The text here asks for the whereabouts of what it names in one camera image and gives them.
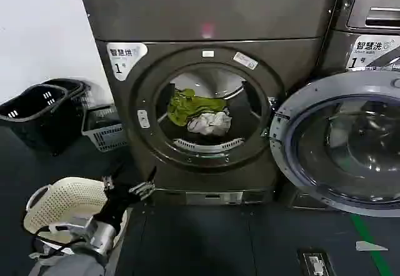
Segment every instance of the laundry basket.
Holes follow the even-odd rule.
[[[0,125],[28,147],[58,155],[79,137],[81,118],[67,89],[39,84],[0,105]]]
[[[39,194],[47,190],[44,195],[33,205]],[[24,228],[31,234],[35,234],[43,226],[56,222],[74,222],[89,220],[91,216],[98,213],[106,203],[104,184],[100,181],[80,178],[66,177],[53,185],[45,185],[38,189],[26,204],[26,215]],[[127,221],[127,213],[122,218],[121,231],[114,239],[117,244]],[[40,239],[45,243],[60,246],[72,240],[69,232],[62,231],[52,234],[41,232]]]
[[[87,109],[82,122],[82,135],[88,136],[101,152],[128,144],[114,105]]]
[[[83,117],[83,109],[86,107],[83,97],[87,93],[88,89],[90,89],[86,83],[76,79],[55,78],[44,82],[44,84],[50,84],[52,86],[59,86],[67,89],[68,97],[74,104],[77,114],[80,117]]]

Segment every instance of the front-loading washer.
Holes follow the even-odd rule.
[[[156,202],[272,196],[273,110],[316,65],[336,0],[83,0],[131,152]],[[169,118],[175,93],[222,100],[225,136]]]
[[[400,0],[337,5],[317,80],[287,99],[271,124],[272,154],[301,196],[400,216],[399,31]],[[309,207],[304,199],[292,206]]]

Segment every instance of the laundry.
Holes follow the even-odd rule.
[[[168,117],[178,126],[185,126],[190,118],[205,112],[221,112],[226,107],[224,99],[198,97],[194,90],[175,90],[168,105]]]
[[[224,136],[231,128],[231,120],[225,112],[217,112],[216,114],[204,113],[187,125],[189,132],[198,132],[205,136],[210,134],[214,136]]]

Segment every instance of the black floor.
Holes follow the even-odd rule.
[[[131,163],[121,178],[138,173],[127,148],[102,154],[83,137],[59,157],[37,155],[0,129],[2,275],[26,276],[30,236],[21,219],[25,203],[40,186],[71,175],[99,179],[117,158]],[[400,219],[365,218],[393,275],[400,275]],[[348,214],[288,210],[277,204],[251,207],[136,207],[129,221],[117,276],[285,275],[300,276],[298,248],[324,249],[336,276],[379,272]]]

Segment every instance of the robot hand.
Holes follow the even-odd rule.
[[[83,242],[71,246],[75,254],[63,257],[43,275],[103,276],[104,267],[114,247],[114,239],[121,231],[125,210],[130,205],[148,198],[155,191],[155,174],[154,168],[148,181],[134,187],[115,184],[112,175],[103,177],[107,201],[101,211],[94,215],[85,227],[75,227],[72,224],[57,225],[64,226],[64,229],[67,228],[75,237],[82,238]]]

